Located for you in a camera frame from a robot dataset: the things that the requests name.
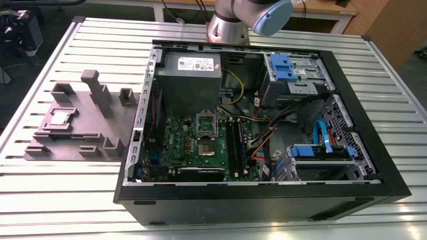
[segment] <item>table leg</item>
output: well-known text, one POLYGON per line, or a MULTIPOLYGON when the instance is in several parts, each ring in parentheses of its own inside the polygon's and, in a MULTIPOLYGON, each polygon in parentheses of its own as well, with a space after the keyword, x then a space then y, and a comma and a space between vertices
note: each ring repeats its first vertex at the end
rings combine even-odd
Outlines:
POLYGON ((153 10, 153 19, 156 22, 164 22, 165 21, 165 16, 163 14, 163 8, 164 6, 159 4, 152 4, 152 10, 153 10))
POLYGON ((349 15, 340 16, 339 20, 336 21, 336 23, 333 25, 331 34, 343 34, 352 17, 353 16, 349 16, 349 15))

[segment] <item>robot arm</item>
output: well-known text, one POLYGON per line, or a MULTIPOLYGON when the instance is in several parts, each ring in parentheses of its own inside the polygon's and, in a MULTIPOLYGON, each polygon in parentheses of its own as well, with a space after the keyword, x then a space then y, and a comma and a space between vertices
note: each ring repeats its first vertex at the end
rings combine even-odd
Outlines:
POLYGON ((285 25, 296 0, 217 0, 208 26, 212 43, 247 44, 248 27, 260 36, 271 36, 285 25))

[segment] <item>wooden surface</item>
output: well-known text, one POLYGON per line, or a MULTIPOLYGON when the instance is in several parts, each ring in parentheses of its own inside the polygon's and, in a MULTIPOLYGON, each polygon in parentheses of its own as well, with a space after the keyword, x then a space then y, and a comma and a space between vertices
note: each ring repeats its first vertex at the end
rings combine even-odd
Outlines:
POLYGON ((351 19, 344 34, 365 35, 367 29, 376 20, 389 0, 352 0, 352 5, 359 9, 359 14, 351 19))
POLYGON ((396 69, 427 40, 427 0, 351 0, 360 10, 344 34, 368 35, 396 69))
MULTIPOLYGON (((335 5, 335 0, 304 0, 307 6, 307 13, 316 14, 336 14, 336 15, 357 15, 357 10, 349 2, 347 7, 335 5)), ((164 0, 165 3, 175 4, 196 4, 195 0, 164 0)), ((213 6, 216 0, 203 0, 204 5, 213 6)), ((300 3, 293 7, 293 12, 303 12, 304 5, 300 3)))

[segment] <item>sticker label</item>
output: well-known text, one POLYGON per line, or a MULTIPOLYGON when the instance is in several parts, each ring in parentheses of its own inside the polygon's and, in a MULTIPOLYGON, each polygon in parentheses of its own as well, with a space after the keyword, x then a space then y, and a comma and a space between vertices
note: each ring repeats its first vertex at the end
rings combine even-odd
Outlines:
POLYGON ((261 171, 264 172, 264 174, 268 176, 269 175, 269 168, 264 165, 261 166, 261 171))
POLYGON ((177 60, 177 70, 213 71, 213 58, 180 57, 177 60))
POLYGON ((297 69, 295 69, 295 73, 296 73, 296 74, 305 75, 305 71, 304 71, 304 70, 297 70, 297 69))
POLYGON ((272 157, 276 158, 276 157, 279 157, 279 156, 281 156, 281 152, 280 152, 279 150, 276 150, 276 151, 273 152, 272 157))
POLYGON ((255 107, 259 107, 260 106, 260 102, 261 102, 261 100, 256 97, 256 98, 253 98, 253 105, 255 105, 255 107))

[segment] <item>gray power supply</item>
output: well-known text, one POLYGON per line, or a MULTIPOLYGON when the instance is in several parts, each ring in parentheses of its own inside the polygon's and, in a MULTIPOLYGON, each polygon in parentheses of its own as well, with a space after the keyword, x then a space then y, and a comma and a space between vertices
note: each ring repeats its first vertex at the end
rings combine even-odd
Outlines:
POLYGON ((219 54, 169 52, 155 75, 164 91, 168 115, 193 117, 201 111, 215 111, 212 99, 217 98, 221 85, 219 54))

